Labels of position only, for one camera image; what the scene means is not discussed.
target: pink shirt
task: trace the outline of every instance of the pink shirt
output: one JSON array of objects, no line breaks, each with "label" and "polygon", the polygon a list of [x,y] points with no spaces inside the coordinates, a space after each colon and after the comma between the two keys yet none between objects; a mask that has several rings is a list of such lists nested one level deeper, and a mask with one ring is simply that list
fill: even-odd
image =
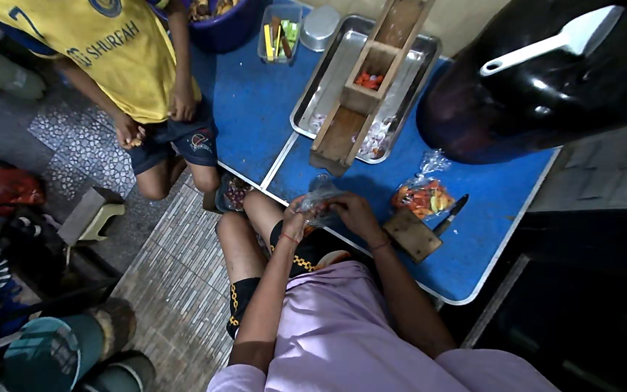
[{"label": "pink shirt", "polygon": [[289,281],[266,375],[221,370],[208,391],[558,391],[513,354],[452,350],[430,359],[389,326],[384,298],[358,262]]}]

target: stainless steel tray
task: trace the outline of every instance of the stainless steel tray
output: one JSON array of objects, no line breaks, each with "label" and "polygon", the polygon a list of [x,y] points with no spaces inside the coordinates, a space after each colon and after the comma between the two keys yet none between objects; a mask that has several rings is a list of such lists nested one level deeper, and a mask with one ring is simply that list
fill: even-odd
[{"label": "stainless steel tray", "polygon": [[[311,126],[311,120],[320,121],[332,109],[373,28],[373,20],[359,15],[348,15],[340,21],[289,117],[294,130],[308,138],[316,138],[318,129]],[[392,119],[386,149],[373,158],[358,154],[357,159],[366,163],[381,163],[389,156],[440,52],[439,38],[417,36],[372,125],[385,121],[388,125],[389,119]]]}]

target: floor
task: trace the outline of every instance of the floor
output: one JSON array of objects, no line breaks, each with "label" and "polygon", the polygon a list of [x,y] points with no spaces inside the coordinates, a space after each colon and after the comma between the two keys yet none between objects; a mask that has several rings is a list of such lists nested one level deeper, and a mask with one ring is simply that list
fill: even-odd
[{"label": "floor", "polygon": [[63,222],[92,186],[125,198],[127,212],[93,250],[125,272],[114,296],[132,302],[132,348],[157,368],[153,391],[202,391],[231,351],[228,278],[214,227],[188,171],[166,200],[135,186],[109,119],[75,90],[54,84],[40,102],[0,93],[0,159],[39,175],[44,210]]},{"label": "floor", "polygon": [[108,240],[92,246],[120,272],[135,259],[179,189],[174,187],[166,200],[144,199],[135,186],[129,156],[117,147],[109,119],[60,82],[52,84],[40,102],[0,92],[0,159],[44,181],[44,210],[58,222],[69,216],[92,186],[122,195],[126,214],[108,228]]},{"label": "floor", "polygon": [[231,352],[220,216],[201,205],[188,176],[113,293],[135,308],[131,347],[157,368],[152,391],[204,391]]}]

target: red string bracelet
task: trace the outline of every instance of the red string bracelet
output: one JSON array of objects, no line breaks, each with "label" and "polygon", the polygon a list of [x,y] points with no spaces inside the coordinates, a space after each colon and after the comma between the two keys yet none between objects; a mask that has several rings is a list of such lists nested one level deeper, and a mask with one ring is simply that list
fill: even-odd
[{"label": "red string bracelet", "polygon": [[284,238],[289,238],[289,239],[291,239],[291,241],[292,241],[294,244],[299,245],[299,241],[297,241],[297,240],[293,239],[292,237],[288,236],[287,234],[282,233],[282,234],[279,236],[279,238],[282,238],[282,237],[284,237]]},{"label": "red string bracelet", "polygon": [[386,245],[389,245],[391,243],[390,239],[387,239],[383,244],[375,246],[374,248],[369,249],[369,252],[373,252],[374,250],[379,250],[383,247],[385,247]]}]

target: knee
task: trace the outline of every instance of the knee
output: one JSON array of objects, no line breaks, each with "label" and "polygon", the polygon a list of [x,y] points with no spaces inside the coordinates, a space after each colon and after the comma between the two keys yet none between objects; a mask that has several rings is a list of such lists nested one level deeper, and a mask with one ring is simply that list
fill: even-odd
[{"label": "knee", "polygon": [[217,237],[227,236],[248,227],[248,220],[238,212],[225,212],[217,223]]},{"label": "knee", "polygon": [[243,199],[243,209],[250,210],[251,207],[253,207],[257,203],[267,199],[268,197],[265,193],[254,189],[253,191],[248,192],[246,194],[246,197]]},{"label": "knee", "polygon": [[193,176],[192,181],[195,183],[195,188],[198,191],[207,193],[207,192],[216,192],[217,189],[220,188],[222,179],[217,174],[215,170],[214,173],[210,173],[208,175],[203,176]]},{"label": "knee", "polygon": [[139,189],[139,192],[142,193],[142,196],[146,197],[151,201],[159,201],[168,197],[169,192],[163,189]]}]

